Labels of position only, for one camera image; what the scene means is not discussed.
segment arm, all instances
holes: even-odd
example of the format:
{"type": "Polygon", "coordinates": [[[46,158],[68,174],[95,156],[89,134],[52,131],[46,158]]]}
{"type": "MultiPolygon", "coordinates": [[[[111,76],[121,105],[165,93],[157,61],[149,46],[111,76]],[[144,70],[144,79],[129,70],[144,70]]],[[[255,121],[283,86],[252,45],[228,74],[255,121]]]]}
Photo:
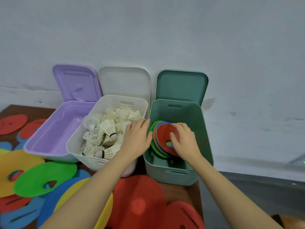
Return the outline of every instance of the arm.
{"type": "Polygon", "coordinates": [[[175,150],[199,174],[231,228],[282,228],[200,154],[195,134],[185,123],[173,126],[180,135],[179,142],[173,133],[170,135],[175,150]]]}
{"type": "Polygon", "coordinates": [[[117,181],[127,167],[150,146],[152,133],[147,136],[149,119],[135,121],[126,127],[121,149],[97,171],[41,229],[94,228],[117,181]]]}

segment finger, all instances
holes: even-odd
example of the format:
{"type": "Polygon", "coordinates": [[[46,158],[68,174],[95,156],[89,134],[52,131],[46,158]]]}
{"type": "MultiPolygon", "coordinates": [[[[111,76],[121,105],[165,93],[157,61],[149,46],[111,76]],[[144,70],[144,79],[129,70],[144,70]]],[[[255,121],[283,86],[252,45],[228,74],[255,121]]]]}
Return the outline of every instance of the finger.
{"type": "Polygon", "coordinates": [[[131,126],[131,128],[135,128],[135,125],[137,124],[137,122],[136,121],[134,121],[133,123],[132,123],[132,126],[131,126]]]}
{"type": "Polygon", "coordinates": [[[190,131],[191,129],[187,126],[186,123],[178,123],[179,125],[181,125],[185,131],[190,131]]]}
{"type": "Polygon", "coordinates": [[[135,125],[137,128],[140,128],[143,124],[143,122],[145,121],[145,119],[140,119],[139,121],[137,121],[137,124],[135,125]]]}
{"type": "Polygon", "coordinates": [[[127,126],[126,126],[126,131],[125,131],[125,132],[129,132],[131,127],[132,127],[132,124],[127,125],[127,126]]]}
{"type": "Polygon", "coordinates": [[[148,126],[149,126],[149,123],[150,123],[150,119],[147,119],[147,120],[143,123],[143,125],[142,125],[141,128],[142,128],[143,130],[147,131],[148,126]]]}
{"type": "Polygon", "coordinates": [[[170,139],[171,139],[171,141],[173,143],[173,148],[174,149],[176,149],[176,148],[178,148],[180,146],[180,143],[178,142],[176,136],[172,132],[170,133],[170,139]]]}
{"type": "Polygon", "coordinates": [[[152,142],[153,139],[153,132],[149,132],[146,138],[146,146],[149,148],[150,143],[152,142]]]}
{"type": "Polygon", "coordinates": [[[172,125],[177,129],[179,135],[185,131],[182,125],[180,124],[172,123],[172,125]]]}

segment hand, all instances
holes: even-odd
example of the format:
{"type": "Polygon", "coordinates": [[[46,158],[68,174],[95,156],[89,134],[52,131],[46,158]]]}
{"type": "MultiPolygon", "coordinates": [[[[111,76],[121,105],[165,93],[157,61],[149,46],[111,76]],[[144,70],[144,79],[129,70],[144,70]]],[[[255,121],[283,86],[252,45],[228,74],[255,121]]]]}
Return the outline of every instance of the hand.
{"type": "Polygon", "coordinates": [[[173,143],[173,147],[178,155],[188,163],[201,156],[198,148],[195,133],[185,123],[172,124],[180,135],[179,141],[176,136],[171,132],[170,138],[173,143]]]}
{"type": "Polygon", "coordinates": [[[141,156],[150,146],[153,139],[153,132],[147,136],[147,129],[150,119],[141,119],[126,126],[126,132],[123,140],[122,151],[131,161],[141,156]]]}

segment green lid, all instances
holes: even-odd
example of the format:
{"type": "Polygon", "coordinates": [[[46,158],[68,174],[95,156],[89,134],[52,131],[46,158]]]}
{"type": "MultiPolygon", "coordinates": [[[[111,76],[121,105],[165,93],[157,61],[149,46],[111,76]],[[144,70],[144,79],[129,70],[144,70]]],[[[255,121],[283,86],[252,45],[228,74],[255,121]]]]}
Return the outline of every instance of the green lid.
{"type": "Polygon", "coordinates": [[[165,70],[158,76],[156,99],[182,100],[201,105],[209,79],[201,72],[165,70]]]}

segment left hand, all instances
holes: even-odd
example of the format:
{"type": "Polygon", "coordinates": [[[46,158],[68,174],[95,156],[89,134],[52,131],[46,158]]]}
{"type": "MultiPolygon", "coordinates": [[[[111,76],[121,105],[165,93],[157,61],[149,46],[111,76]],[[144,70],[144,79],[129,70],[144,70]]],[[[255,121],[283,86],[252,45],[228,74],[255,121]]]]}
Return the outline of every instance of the left hand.
{"type": "Polygon", "coordinates": [[[150,119],[134,121],[126,126],[126,132],[120,149],[131,161],[141,156],[150,146],[153,139],[153,132],[147,135],[150,119]]]}

